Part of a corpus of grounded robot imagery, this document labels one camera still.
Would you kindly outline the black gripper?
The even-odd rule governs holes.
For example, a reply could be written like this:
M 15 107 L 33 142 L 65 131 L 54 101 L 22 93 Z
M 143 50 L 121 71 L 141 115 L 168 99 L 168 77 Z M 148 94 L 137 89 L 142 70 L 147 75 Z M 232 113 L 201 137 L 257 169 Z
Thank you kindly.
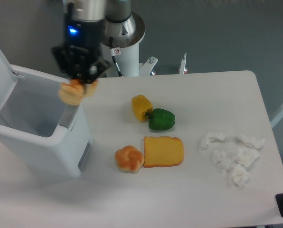
M 110 63 L 100 58 L 99 50 L 103 25 L 103 20 L 78 20 L 65 14 L 64 44 L 51 48 L 62 73 L 83 78 L 84 84 L 92 84 L 106 74 Z

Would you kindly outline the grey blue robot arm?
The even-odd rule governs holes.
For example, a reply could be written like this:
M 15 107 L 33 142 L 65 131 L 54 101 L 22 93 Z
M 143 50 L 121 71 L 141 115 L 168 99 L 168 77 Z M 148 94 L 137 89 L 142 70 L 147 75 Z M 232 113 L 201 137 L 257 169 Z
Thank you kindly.
M 122 23 L 131 15 L 129 0 L 65 0 L 64 41 L 51 49 L 61 72 L 82 85 L 105 74 L 110 64 L 101 55 L 104 23 Z

